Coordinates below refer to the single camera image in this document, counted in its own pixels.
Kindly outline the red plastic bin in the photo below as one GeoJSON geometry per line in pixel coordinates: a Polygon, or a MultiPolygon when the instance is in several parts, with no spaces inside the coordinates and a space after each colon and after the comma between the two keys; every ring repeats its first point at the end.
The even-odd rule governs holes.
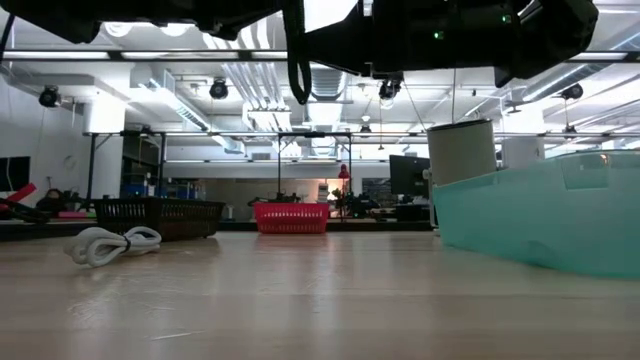
{"type": "Polygon", "coordinates": [[[255,203],[258,231],[263,234],[322,234],[326,232],[326,203],[255,203]]]}

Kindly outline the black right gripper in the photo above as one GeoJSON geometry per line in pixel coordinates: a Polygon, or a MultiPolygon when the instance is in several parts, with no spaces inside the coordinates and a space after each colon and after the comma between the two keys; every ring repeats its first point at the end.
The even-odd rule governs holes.
{"type": "Polygon", "coordinates": [[[501,0],[373,0],[344,19],[305,34],[316,63],[364,77],[456,67],[482,67],[492,56],[476,50],[501,32],[501,0]]]}

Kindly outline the black metal rack frame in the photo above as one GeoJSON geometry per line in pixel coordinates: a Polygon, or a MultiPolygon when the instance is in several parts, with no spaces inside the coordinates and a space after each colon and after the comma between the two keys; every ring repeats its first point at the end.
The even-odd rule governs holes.
{"type": "Polygon", "coordinates": [[[119,132],[84,132],[84,136],[88,136],[90,138],[90,152],[89,152],[89,165],[88,165],[88,179],[87,179],[87,190],[86,190],[86,202],[90,202],[93,192],[93,181],[94,181],[94,170],[95,170],[95,156],[97,149],[106,143],[109,139],[114,136],[118,137],[136,137],[141,139],[143,137],[160,137],[161,144],[158,145],[160,150],[159,160],[157,164],[157,190],[159,192],[163,189],[163,176],[164,176],[164,166],[166,163],[166,149],[167,149],[167,138],[168,133],[165,131],[133,131],[133,130],[121,130],[119,132]]]}
{"type": "MultiPolygon", "coordinates": [[[[286,143],[285,146],[282,146],[282,139],[288,138],[291,142],[295,141],[298,137],[303,137],[306,139],[320,139],[320,138],[333,138],[336,143],[338,143],[338,139],[340,137],[345,137],[348,140],[348,146],[346,150],[348,152],[348,164],[347,164],[347,172],[346,178],[343,178],[343,181],[346,181],[349,185],[348,192],[353,191],[353,179],[352,179],[352,144],[354,134],[351,132],[323,132],[323,131],[307,131],[307,132],[278,132],[277,133],[277,190],[276,190],[276,199],[283,200],[285,195],[282,189],[282,156],[281,153],[284,147],[288,147],[289,143],[286,143]]],[[[338,168],[338,165],[344,165],[344,162],[341,161],[325,161],[322,162],[318,159],[312,158],[303,158],[293,159],[290,164],[295,164],[293,168],[292,176],[296,179],[329,179],[333,178],[333,175],[328,174],[328,170],[338,170],[340,173],[343,173],[342,168],[338,168]]]]}

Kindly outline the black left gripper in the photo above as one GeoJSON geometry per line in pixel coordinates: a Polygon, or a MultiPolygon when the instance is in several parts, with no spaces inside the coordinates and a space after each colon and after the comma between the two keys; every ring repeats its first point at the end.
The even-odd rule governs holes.
{"type": "Polygon", "coordinates": [[[283,0],[194,0],[197,27],[234,41],[242,29],[282,9],[283,0]]]}

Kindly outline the teal translucent plastic bin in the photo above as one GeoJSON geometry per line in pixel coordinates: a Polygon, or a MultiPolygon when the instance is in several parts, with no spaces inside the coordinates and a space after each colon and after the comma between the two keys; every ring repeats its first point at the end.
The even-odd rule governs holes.
{"type": "Polygon", "coordinates": [[[640,279],[640,150],[584,151],[434,190],[445,245],[640,279]]]}

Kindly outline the black horizontal crossbar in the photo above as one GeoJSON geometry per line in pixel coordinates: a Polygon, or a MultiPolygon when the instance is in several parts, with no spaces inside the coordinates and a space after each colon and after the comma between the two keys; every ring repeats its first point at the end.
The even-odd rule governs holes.
{"type": "MultiPolygon", "coordinates": [[[[285,62],[287,54],[280,50],[5,50],[3,59],[26,62],[285,62]]],[[[568,60],[570,64],[640,63],[640,51],[586,51],[568,60]]]]}

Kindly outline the red bar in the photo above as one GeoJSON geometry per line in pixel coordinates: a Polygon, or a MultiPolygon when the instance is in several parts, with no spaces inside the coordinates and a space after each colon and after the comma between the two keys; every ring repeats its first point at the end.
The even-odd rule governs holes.
{"type": "Polygon", "coordinates": [[[37,187],[33,183],[29,183],[20,188],[16,192],[10,194],[7,198],[0,198],[0,207],[5,206],[8,203],[19,203],[37,190],[37,187]]]}

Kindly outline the black aluminium table frame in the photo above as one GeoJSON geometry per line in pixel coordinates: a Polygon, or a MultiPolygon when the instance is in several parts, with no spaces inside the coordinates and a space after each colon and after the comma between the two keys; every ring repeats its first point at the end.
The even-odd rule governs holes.
{"type": "MultiPolygon", "coordinates": [[[[0,221],[0,236],[18,236],[19,234],[43,232],[44,237],[69,236],[85,228],[96,226],[95,221],[55,221],[47,224],[28,224],[17,221],[0,221]]],[[[326,226],[328,232],[349,231],[429,231],[432,229],[428,221],[418,222],[376,222],[369,220],[340,222],[329,221],[326,226]]],[[[255,222],[222,222],[219,231],[250,232],[257,231],[255,222]]]]}

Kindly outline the black background equipment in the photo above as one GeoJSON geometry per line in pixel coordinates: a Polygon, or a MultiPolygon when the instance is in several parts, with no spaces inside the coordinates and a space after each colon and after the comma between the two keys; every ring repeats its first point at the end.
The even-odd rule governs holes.
{"type": "Polygon", "coordinates": [[[371,216],[372,210],[380,208],[380,204],[365,193],[355,195],[353,192],[334,189],[331,195],[334,197],[332,203],[341,219],[364,219],[371,216]]]}

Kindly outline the black computer monitor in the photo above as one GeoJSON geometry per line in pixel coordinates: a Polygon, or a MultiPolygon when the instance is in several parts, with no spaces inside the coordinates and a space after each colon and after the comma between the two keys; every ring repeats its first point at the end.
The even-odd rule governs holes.
{"type": "Polygon", "coordinates": [[[429,158],[389,156],[391,192],[395,195],[429,196],[423,172],[431,167],[429,158]]]}

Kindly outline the dark wall screen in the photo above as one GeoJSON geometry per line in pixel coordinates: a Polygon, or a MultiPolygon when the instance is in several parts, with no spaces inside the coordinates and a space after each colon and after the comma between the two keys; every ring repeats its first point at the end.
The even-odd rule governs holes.
{"type": "Polygon", "coordinates": [[[31,158],[0,157],[0,192],[12,192],[30,183],[31,158]]]}

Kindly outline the black slotted plastic basket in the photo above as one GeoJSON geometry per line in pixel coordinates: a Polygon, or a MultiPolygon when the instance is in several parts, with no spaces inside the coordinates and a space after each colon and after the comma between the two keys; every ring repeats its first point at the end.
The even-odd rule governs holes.
{"type": "Polygon", "coordinates": [[[225,203],[146,197],[100,199],[94,201],[94,207],[101,228],[124,234],[143,226],[170,242],[215,235],[225,203]]]}

